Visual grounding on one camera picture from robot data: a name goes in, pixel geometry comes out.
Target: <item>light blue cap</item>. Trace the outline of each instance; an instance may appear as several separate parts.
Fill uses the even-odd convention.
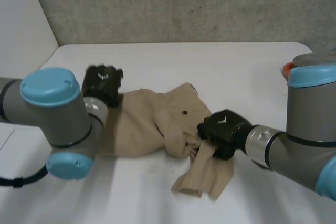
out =
[[[46,165],[48,172],[66,180],[85,178],[92,166],[93,160],[88,156],[72,152],[51,154]]]
[[[74,74],[64,68],[37,70],[21,82],[20,92],[28,103],[39,107],[58,107],[72,102],[80,94]]]
[[[287,85],[306,88],[336,82],[336,64],[292,68]]]
[[[316,192],[336,200],[336,156],[325,165],[316,183]]]

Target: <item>gray robot arm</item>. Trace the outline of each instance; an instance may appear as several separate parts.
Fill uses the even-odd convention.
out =
[[[118,105],[122,71],[91,66],[80,86],[63,68],[38,70],[23,80],[0,78],[0,122],[40,127],[52,147],[46,164],[62,179],[82,179],[93,165],[108,116]]]
[[[218,146],[216,157],[229,159],[240,149],[259,166],[336,200],[335,98],[336,65],[294,68],[286,132],[251,125],[226,110],[205,119],[198,133]]]

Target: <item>black cable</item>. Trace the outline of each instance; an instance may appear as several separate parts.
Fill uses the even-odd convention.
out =
[[[0,186],[13,186],[14,188],[20,188],[23,187],[24,185],[28,185],[36,181],[39,181],[47,174],[48,170],[46,166],[43,166],[42,169],[39,170],[37,173],[26,178],[21,177],[21,178],[7,179],[0,177]]]

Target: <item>beige garment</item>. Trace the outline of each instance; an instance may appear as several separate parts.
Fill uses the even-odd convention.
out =
[[[197,125],[211,113],[193,86],[185,83],[168,93],[140,89],[120,96],[109,108],[98,153],[139,157],[165,147],[168,154],[190,157],[190,170],[172,190],[195,196],[203,191],[218,198],[234,173],[233,161],[212,158],[215,147],[200,140]]]

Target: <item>white tabletop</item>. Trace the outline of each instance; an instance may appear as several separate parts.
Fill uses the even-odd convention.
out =
[[[190,82],[212,112],[229,108],[285,130],[287,86],[280,69],[308,52],[297,43],[67,45],[45,67],[68,68],[81,83],[89,64],[112,64],[124,71],[120,91],[167,92]],[[12,134],[0,151],[0,175],[29,175],[44,165],[50,147],[39,129],[0,126],[3,142]],[[259,169],[242,152],[234,158],[235,175],[217,201],[172,193],[189,162],[159,151],[98,158],[79,182],[48,175],[22,189],[0,188],[1,223],[335,223],[336,203]]]

